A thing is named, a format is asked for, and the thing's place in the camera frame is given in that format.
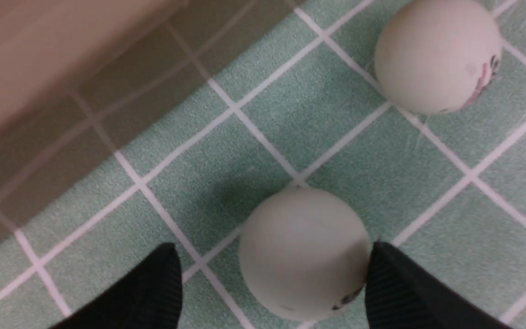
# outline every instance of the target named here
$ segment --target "ball logo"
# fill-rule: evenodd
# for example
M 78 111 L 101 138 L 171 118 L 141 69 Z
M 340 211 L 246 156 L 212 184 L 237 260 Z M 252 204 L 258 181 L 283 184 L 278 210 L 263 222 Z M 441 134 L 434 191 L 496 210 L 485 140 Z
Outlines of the ball logo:
M 489 63 L 482 64 L 482 75 L 478 78 L 478 83 L 476 84 L 476 88 L 474 88 L 474 92 L 472 92 L 472 95 L 468 100 L 464 103 L 463 106 L 469 106 L 472 104 L 480 94 L 488 87 L 492 81 L 494 80 L 494 76 L 496 75 L 496 72 L 499 70 L 499 59 L 496 57 L 496 55 L 492 56 L 490 59 L 490 79 L 488 83 L 484 83 L 486 80 L 486 75 L 488 74 L 489 69 Z
M 341 308 L 343 308 L 344 306 L 350 304 L 351 302 L 353 302 L 358 296 L 359 294 L 361 293 L 361 290 L 363 288 L 360 287 L 359 289 L 355 290 L 354 292 L 352 293 L 349 293 L 347 294 L 346 296 L 344 296 L 339 302 L 338 304 L 332 306 L 332 311 L 338 311 L 340 310 Z

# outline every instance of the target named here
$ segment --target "beige bathtub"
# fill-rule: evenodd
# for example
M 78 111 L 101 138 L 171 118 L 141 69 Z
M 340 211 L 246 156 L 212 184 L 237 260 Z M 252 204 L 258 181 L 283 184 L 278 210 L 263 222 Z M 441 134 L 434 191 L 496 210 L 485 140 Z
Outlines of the beige bathtub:
M 0 0 L 0 129 L 164 21 L 185 0 Z

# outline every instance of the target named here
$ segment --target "floor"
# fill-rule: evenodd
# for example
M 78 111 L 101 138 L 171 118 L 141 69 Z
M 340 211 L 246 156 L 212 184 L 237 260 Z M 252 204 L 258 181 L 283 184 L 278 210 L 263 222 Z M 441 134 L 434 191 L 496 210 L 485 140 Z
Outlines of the floor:
M 194 0 L 1 137 L 0 329 L 60 321 L 164 241 L 181 328 L 367 328 L 361 299 L 295 323 L 242 282 L 241 224 L 289 185 L 340 196 L 373 240 L 526 329 L 526 0 L 483 1 L 498 78 L 429 118 L 375 88 L 374 44 L 405 3 Z

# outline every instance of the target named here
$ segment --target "green tile floor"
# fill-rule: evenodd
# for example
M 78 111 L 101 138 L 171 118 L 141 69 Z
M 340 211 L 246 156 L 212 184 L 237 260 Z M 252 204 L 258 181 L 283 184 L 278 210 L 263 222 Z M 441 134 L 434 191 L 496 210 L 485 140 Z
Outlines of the green tile floor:
M 0 329 L 49 327 L 164 241 L 183 329 L 367 329 L 361 298 L 296 323 L 244 285 L 241 224 L 289 185 L 340 196 L 373 240 L 526 329 L 526 0 L 482 1 L 505 37 L 497 81 L 429 118 L 374 81 L 407 2 L 192 0 L 0 137 Z

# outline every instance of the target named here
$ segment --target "ping pong ball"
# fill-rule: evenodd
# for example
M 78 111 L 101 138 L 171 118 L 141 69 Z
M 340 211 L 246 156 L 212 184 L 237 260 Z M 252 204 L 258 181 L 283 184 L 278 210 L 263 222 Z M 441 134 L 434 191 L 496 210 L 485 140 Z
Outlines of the ping pong ball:
M 384 95 L 420 114 L 468 106 L 501 60 L 499 27 L 475 0 L 415 0 L 383 29 L 374 70 Z
M 323 190 L 292 189 L 249 216 L 239 260 L 249 290 L 270 312 L 319 321 L 358 296 L 370 248 L 361 219 L 343 200 Z

